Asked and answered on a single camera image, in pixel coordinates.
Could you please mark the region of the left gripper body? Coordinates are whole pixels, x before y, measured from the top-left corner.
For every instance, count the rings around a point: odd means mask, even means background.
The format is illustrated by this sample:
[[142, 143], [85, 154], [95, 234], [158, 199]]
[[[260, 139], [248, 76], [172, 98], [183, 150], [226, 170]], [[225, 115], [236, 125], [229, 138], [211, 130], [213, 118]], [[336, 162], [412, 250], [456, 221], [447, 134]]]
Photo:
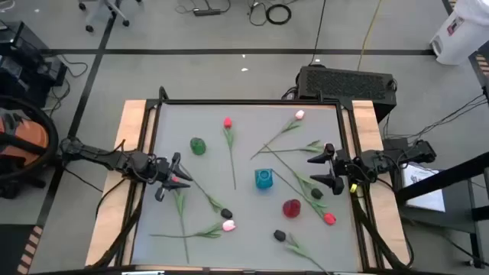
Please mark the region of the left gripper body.
[[168, 172], [169, 165], [166, 157], [158, 157], [156, 154], [150, 154], [147, 168], [147, 183], [152, 185], [157, 181], [163, 180], [164, 175]]

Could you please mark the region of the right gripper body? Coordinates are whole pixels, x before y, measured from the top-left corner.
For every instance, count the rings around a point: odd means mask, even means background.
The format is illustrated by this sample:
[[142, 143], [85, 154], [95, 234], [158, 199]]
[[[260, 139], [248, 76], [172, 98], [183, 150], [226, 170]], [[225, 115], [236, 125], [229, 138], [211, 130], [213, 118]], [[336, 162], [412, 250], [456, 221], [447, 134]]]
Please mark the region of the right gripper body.
[[347, 176], [354, 182], [362, 181], [362, 169], [346, 154], [345, 151], [337, 151], [334, 159], [334, 171], [338, 176]]

